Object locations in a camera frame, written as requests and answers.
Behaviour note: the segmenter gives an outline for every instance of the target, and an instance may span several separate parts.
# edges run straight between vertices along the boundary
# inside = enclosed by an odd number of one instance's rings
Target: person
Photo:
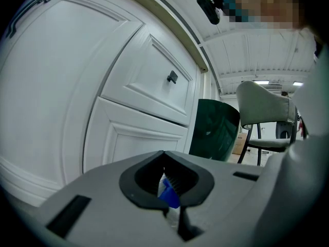
[[[281,92],[281,96],[289,98],[288,92]],[[276,138],[287,139],[291,137],[293,127],[286,121],[278,121],[276,125]]]
[[[300,130],[302,130],[300,136],[303,137],[304,136],[304,128],[303,128],[303,121],[302,121],[302,117],[299,117],[299,125],[298,125],[298,130],[297,132],[299,132]]]

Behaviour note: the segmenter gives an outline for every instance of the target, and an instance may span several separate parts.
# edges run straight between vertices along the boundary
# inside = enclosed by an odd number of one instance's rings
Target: green trash bin
[[[189,154],[227,161],[239,132],[239,124],[240,114],[232,106],[200,99]]]

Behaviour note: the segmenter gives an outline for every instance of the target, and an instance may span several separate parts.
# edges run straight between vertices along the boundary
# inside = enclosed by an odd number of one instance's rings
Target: ceiling
[[[314,37],[299,31],[264,29],[266,23],[229,22],[212,25],[196,0],[165,0],[189,26],[218,80],[221,95],[234,95],[245,80],[269,80],[277,92],[293,93],[314,67]]]

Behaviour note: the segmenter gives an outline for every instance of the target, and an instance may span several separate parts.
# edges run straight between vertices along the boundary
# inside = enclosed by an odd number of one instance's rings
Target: drawer
[[[165,48],[144,25],[114,64],[101,97],[188,125],[197,66],[190,59],[188,67],[182,66],[178,59],[183,59],[184,55],[182,52],[181,56],[173,56],[171,49]],[[178,76],[176,84],[167,80],[172,70]]]
[[[158,150],[183,152],[188,129],[97,98],[88,124],[84,172]]]

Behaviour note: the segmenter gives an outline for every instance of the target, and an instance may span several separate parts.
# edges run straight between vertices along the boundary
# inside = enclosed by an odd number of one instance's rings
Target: white cabinet
[[[94,167],[189,151],[199,68],[140,4],[50,0],[15,22],[0,47],[0,170],[8,192],[38,206]],[[172,70],[176,84],[167,80]]]
[[[183,152],[188,129],[98,98],[88,125],[84,172],[157,150]]]
[[[196,80],[192,67],[186,70],[144,26],[118,58],[101,97],[188,125]],[[167,80],[171,71],[176,84]]]

